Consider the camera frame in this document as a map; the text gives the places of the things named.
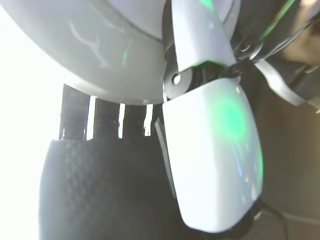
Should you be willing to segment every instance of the green cable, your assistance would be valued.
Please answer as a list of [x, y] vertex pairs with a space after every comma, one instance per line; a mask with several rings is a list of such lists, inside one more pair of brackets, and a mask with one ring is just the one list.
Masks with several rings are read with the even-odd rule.
[[262, 37], [260, 37], [260, 40], [265, 39], [266, 36], [268, 36], [278, 25], [279, 21], [283, 18], [283, 16], [288, 12], [288, 10], [291, 8], [291, 6], [295, 3], [296, 0], [288, 0], [285, 5], [281, 8], [279, 13], [275, 16], [272, 23], [266, 28], [264, 31]]

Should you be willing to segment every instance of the brown floor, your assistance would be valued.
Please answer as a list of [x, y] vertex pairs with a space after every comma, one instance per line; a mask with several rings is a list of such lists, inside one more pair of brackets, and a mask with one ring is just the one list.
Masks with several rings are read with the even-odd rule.
[[[320, 114], [290, 105], [273, 92], [256, 114], [264, 154], [263, 199], [286, 213], [292, 240], [320, 240]], [[282, 240], [280, 224], [264, 214], [245, 240]]]

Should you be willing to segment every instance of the bright white background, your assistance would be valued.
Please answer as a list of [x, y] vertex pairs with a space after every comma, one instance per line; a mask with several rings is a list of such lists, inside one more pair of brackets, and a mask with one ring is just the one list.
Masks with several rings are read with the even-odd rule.
[[37, 240], [39, 184], [59, 136], [63, 80], [0, 6], [0, 240]]

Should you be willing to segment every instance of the round hole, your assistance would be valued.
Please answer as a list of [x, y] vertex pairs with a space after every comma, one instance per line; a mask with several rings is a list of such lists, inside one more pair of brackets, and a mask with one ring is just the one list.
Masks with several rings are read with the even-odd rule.
[[180, 80], [181, 80], [181, 76], [179, 74], [173, 76], [173, 78], [172, 78], [172, 82], [174, 85], [178, 85], [180, 83]]

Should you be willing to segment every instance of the black mesh fabric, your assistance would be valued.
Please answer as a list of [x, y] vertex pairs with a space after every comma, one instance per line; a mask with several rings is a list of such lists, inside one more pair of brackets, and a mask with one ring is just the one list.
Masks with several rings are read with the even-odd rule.
[[40, 240], [201, 240], [172, 197], [154, 137], [51, 143]]

